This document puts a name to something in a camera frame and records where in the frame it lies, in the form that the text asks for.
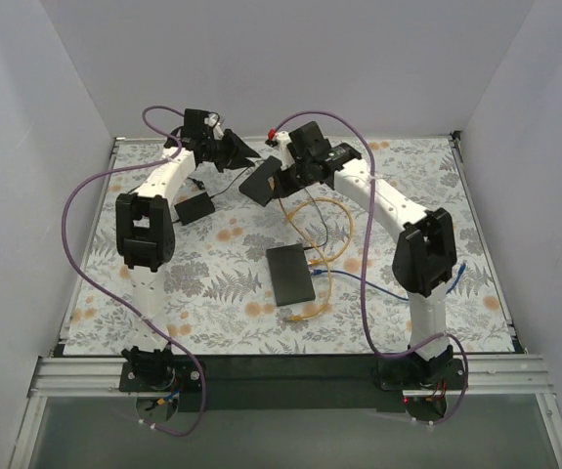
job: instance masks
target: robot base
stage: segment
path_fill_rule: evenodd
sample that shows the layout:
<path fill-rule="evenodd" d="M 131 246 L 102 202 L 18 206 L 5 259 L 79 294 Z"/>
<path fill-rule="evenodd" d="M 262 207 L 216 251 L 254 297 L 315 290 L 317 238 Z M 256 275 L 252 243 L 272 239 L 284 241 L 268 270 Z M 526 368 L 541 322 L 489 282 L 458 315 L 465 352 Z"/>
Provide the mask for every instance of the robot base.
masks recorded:
<path fill-rule="evenodd" d="M 118 390 L 122 393 L 157 393 L 168 389 L 174 380 L 181 393 L 199 393 L 199 373 L 192 361 L 174 356 L 169 350 L 144 352 L 137 347 L 123 350 Z"/>
<path fill-rule="evenodd" d="M 442 381 L 448 383 L 448 389 L 462 389 L 463 363 L 453 358 L 451 345 L 428 362 L 415 353 L 403 359 L 379 359 L 376 378 L 383 391 L 421 390 Z"/>

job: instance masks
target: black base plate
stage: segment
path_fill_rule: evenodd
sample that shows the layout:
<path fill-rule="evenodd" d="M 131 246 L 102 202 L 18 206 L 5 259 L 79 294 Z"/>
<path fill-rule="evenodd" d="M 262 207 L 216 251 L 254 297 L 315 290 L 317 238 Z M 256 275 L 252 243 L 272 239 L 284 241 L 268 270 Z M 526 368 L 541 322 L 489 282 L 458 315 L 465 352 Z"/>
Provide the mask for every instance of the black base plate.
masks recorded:
<path fill-rule="evenodd" d="M 196 371 L 194 364 L 190 360 L 175 358 L 173 366 L 179 378 L 181 393 L 199 393 L 200 380 L 192 380 L 192 371 Z M 118 386 L 118 390 L 122 393 L 156 393 L 161 391 L 149 386 L 146 381 L 131 373 L 131 363 L 126 362 L 122 366 L 120 384 Z"/>
<path fill-rule="evenodd" d="M 207 410 L 327 409 L 368 408 L 378 412 L 402 413 L 407 410 L 418 419 L 434 419 L 445 411 L 445 400 L 434 413 L 421 398 L 404 402 L 404 390 L 422 389 L 419 385 L 393 385 L 376 377 L 377 358 L 365 355 L 270 355 L 198 356 L 206 370 Z M 179 412 L 198 412 L 200 383 L 192 381 L 193 364 L 175 358 L 186 391 L 179 399 Z M 462 363 L 453 359 L 443 377 L 448 389 L 461 389 Z M 154 392 L 137 378 L 125 363 L 119 390 L 128 393 Z M 411 408 L 422 406 L 422 409 Z"/>
<path fill-rule="evenodd" d="M 396 366 L 395 360 L 391 361 L 392 366 Z M 442 373 L 439 374 L 438 381 L 445 380 L 448 389 L 460 390 L 463 389 L 464 375 L 463 375 L 463 362 L 459 359 L 452 359 L 448 364 L 448 367 L 444 369 Z M 380 389 L 383 391 L 404 391 L 404 390 L 422 390 L 423 388 L 419 383 L 394 383 L 388 382 L 384 379 L 379 380 Z"/>

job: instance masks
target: floral tablecloth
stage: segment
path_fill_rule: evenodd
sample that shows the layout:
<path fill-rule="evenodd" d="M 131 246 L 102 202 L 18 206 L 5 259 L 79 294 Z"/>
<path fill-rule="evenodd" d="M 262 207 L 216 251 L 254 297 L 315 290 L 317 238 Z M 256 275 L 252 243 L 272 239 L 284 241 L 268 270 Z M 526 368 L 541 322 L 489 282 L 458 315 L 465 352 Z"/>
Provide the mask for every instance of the floral tablecloth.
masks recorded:
<path fill-rule="evenodd" d="M 344 139 L 356 149 L 361 144 Z M 263 142 L 250 142 L 267 157 L 275 151 Z M 448 296 L 448 328 L 470 352 L 513 350 L 504 313 L 497 298 L 487 258 L 458 175 L 454 156 L 445 138 L 370 141 L 377 172 L 409 198 L 428 208 L 446 208 L 454 219 L 458 263 L 467 269 L 456 290 Z M 115 166 L 155 160 L 159 143 L 122 143 Z M 131 299 L 129 273 L 115 248 L 115 198 L 146 179 L 150 170 L 118 174 L 108 183 L 98 227 L 93 235 L 86 272 L 117 294 Z M 224 189 L 238 171 L 218 173 L 202 165 L 192 176 L 206 185 L 210 194 Z M 237 181 L 214 198 L 216 212 L 185 227 L 174 226 L 176 252 L 167 266 L 165 315 L 169 333 L 198 354 L 351 354 L 368 352 L 361 326 L 359 283 L 349 277 L 333 277 L 329 307 L 319 317 L 301 322 L 283 319 L 308 311 L 313 304 L 277 308 L 272 292 L 267 248 L 300 241 L 284 219 L 279 206 L 261 207 L 238 191 Z M 197 193 L 186 182 L 177 201 Z M 356 231 L 350 247 L 333 268 L 358 274 L 367 214 L 357 204 L 326 186 L 310 188 L 313 197 L 334 197 L 347 204 Z M 303 192 L 290 197 L 287 208 L 305 200 Z M 320 203 L 329 230 L 325 252 L 337 252 L 348 236 L 346 215 L 332 204 Z M 318 242 L 324 226 L 313 206 L 295 218 Z M 398 294 L 404 290 L 394 280 L 391 263 L 395 242 L 374 225 L 367 277 Z M 322 301 L 326 275 L 314 277 Z M 69 319 L 65 355 L 118 355 L 130 346 L 134 316 L 83 282 Z M 407 347 L 411 332 L 409 306 L 371 288 L 367 291 L 369 324 L 382 351 Z"/>

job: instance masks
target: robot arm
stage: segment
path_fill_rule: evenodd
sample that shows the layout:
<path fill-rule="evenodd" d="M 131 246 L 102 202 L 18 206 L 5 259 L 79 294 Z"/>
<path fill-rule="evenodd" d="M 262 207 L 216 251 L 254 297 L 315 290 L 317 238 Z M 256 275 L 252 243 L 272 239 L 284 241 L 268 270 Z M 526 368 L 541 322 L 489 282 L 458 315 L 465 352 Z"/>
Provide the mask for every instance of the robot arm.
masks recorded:
<path fill-rule="evenodd" d="M 355 149 L 348 144 L 333 147 L 315 122 L 272 137 L 279 146 L 282 167 L 270 175 L 274 188 L 262 188 L 269 191 L 268 201 L 325 183 L 369 210 L 372 177 Z M 377 179 L 374 219 L 397 240 L 393 272 L 409 295 L 411 346 L 444 332 L 446 283 L 456 263 L 452 217 L 443 208 L 427 210 Z M 424 377 L 438 373 L 453 356 L 446 337 L 421 347 L 416 354 Z"/>
<path fill-rule="evenodd" d="M 162 299 L 165 296 L 165 265 L 175 250 L 171 205 L 185 180 L 203 162 L 218 171 L 254 166 L 247 158 L 259 157 L 230 129 L 221 117 L 205 110 L 186 109 L 182 127 L 172 132 L 183 148 L 168 139 L 163 158 L 168 162 L 154 169 L 132 193 L 122 193 L 115 202 L 117 251 L 129 269 L 133 305 L 165 331 Z M 143 326 L 137 328 L 134 345 L 144 350 L 163 348 L 165 341 Z"/>

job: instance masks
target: white enclosure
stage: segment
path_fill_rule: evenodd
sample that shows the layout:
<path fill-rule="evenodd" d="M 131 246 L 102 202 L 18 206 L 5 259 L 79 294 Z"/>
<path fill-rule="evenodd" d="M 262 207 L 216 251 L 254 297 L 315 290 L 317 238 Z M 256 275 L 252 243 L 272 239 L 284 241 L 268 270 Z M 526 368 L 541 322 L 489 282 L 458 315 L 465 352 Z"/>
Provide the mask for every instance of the white enclosure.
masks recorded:
<path fill-rule="evenodd" d="M 306 108 L 368 135 L 462 129 L 506 300 L 562 411 L 562 0 L 0 0 L 0 467 L 73 288 L 65 199 L 114 137 L 152 136 L 153 104 L 243 135 Z M 97 201 L 75 202 L 77 257 Z"/>
<path fill-rule="evenodd" d="M 306 108 L 368 134 L 462 129 L 533 1 L 43 3 L 108 129 L 130 138 L 152 136 L 152 103 L 217 110 L 243 135 Z"/>

